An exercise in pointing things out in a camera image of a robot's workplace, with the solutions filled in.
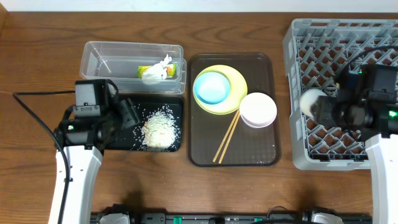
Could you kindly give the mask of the white tissue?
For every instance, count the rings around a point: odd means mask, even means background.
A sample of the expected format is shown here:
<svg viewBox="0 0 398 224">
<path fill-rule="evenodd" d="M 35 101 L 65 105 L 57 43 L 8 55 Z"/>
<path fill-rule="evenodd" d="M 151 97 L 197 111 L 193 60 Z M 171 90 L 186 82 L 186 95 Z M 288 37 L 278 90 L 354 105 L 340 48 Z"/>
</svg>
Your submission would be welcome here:
<svg viewBox="0 0 398 224">
<path fill-rule="evenodd" d="M 139 66 L 137 76 L 146 85 L 160 83 L 162 80 L 171 78 L 175 74 L 175 65 L 171 63 L 172 57 L 168 54 L 165 58 L 155 65 Z"/>
</svg>

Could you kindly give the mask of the pink bowl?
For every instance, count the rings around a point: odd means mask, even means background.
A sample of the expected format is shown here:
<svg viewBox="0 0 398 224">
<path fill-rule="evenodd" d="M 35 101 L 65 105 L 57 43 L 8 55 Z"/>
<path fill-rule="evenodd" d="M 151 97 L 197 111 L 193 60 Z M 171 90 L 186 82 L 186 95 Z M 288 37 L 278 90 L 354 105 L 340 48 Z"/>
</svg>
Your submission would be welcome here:
<svg viewBox="0 0 398 224">
<path fill-rule="evenodd" d="M 239 106 L 240 117 L 251 128 L 265 128 L 277 117 L 275 101 L 265 93 L 250 93 Z"/>
</svg>

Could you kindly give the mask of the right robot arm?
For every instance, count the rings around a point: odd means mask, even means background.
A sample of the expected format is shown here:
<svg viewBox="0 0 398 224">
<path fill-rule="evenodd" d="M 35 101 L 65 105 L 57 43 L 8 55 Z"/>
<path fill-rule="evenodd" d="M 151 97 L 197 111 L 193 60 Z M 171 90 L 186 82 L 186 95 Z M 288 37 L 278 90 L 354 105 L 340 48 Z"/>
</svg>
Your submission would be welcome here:
<svg viewBox="0 0 398 224">
<path fill-rule="evenodd" d="M 301 96 L 300 109 L 318 124 L 361 132 L 371 167 L 373 222 L 397 223 L 397 105 L 310 89 Z"/>
</svg>

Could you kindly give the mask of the pale green cup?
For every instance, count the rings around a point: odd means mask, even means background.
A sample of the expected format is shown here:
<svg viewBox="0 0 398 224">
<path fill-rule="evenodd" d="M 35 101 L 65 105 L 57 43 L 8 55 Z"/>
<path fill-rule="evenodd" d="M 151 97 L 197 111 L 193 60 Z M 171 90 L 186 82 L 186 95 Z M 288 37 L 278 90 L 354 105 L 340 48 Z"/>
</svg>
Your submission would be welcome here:
<svg viewBox="0 0 398 224">
<path fill-rule="evenodd" d="M 308 117 L 314 118 L 311 107 L 316 103 L 320 96 L 326 96 L 324 92 L 319 89 L 308 89 L 299 99 L 300 109 L 302 113 Z"/>
</svg>

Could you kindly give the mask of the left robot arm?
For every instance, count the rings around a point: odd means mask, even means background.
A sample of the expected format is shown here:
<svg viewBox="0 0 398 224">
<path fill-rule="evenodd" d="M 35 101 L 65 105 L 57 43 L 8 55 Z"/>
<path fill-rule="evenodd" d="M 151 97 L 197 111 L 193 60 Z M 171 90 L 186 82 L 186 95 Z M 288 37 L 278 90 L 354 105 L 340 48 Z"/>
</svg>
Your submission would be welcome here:
<svg viewBox="0 0 398 224">
<path fill-rule="evenodd" d="M 82 116 L 95 106 L 69 107 L 54 130 L 57 176 L 49 223 L 89 223 L 93 193 L 104 151 L 139 124 L 134 103 L 124 99 L 99 116 Z"/>
</svg>

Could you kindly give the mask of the rice food scraps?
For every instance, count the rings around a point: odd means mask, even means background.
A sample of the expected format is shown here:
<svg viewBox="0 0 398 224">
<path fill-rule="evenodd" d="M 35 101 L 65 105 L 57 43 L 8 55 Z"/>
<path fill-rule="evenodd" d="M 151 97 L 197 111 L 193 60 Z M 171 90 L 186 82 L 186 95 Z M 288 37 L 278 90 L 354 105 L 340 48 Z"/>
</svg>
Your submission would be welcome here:
<svg viewBox="0 0 398 224">
<path fill-rule="evenodd" d="M 139 151 L 172 152 L 180 143 L 181 128 L 169 105 L 161 105 L 153 111 L 144 109 L 142 124 L 132 131 L 133 146 Z"/>
</svg>

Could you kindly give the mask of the light blue bowl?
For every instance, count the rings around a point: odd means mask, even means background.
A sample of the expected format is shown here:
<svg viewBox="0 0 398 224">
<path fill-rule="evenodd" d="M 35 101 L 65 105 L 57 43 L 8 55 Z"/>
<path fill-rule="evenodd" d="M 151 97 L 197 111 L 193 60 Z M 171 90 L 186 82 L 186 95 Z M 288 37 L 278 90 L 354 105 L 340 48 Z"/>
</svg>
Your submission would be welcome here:
<svg viewBox="0 0 398 224">
<path fill-rule="evenodd" d="M 205 72 L 194 81 L 193 92 L 205 104 L 216 105 L 227 99 L 231 91 L 229 80 L 218 72 Z"/>
</svg>

